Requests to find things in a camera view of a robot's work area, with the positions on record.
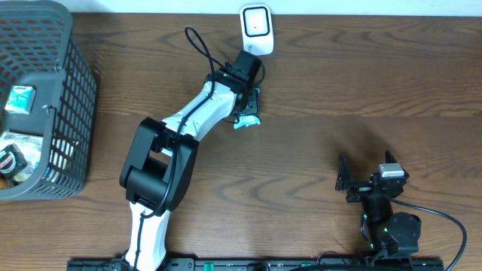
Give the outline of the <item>cream snack bag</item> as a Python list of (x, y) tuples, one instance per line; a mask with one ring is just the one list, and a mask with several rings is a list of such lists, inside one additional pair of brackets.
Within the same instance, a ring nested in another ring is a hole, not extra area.
[(26, 181), (38, 168), (41, 158), (43, 137), (26, 135), (17, 132), (5, 131), (1, 136), (1, 149), (7, 145), (15, 144), (26, 160), (26, 167), (11, 177), (12, 181)]

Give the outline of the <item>mint green wipes pack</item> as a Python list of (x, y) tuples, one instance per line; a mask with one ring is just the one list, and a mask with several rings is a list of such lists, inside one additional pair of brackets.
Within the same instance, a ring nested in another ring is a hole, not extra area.
[(255, 115), (243, 115), (239, 116), (233, 125), (235, 129), (239, 129), (242, 127), (247, 127), (247, 126), (252, 126), (252, 125), (258, 125), (261, 123), (261, 120), (259, 117)]

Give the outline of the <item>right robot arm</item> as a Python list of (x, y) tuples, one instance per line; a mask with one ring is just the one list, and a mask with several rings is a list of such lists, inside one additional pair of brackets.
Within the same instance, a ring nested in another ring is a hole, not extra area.
[(392, 201), (404, 192), (410, 175), (392, 156), (385, 152), (385, 162), (367, 181), (356, 181), (344, 156), (339, 159), (335, 190), (346, 192), (348, 203), (362, 204), (361, 232), (372, 246), (364, 256), (369, 266), (388, 261), (409, 261), (419, 250), (421, 220), (406, 212), (393, 212)]

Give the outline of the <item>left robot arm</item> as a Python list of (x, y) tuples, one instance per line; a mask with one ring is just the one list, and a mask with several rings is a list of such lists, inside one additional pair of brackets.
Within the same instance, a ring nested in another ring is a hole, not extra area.
[(191, 183), (200, 141), (226, 117), (259, 114), (255, 78), (263, 70), (262, 61), (243, 50), (234, 64), (213, 69), (183, 109), (162, 121), (147, 117), (139, 124), (120, 174), (133, 216), (123, 270), (161, 267), (169, 216)]

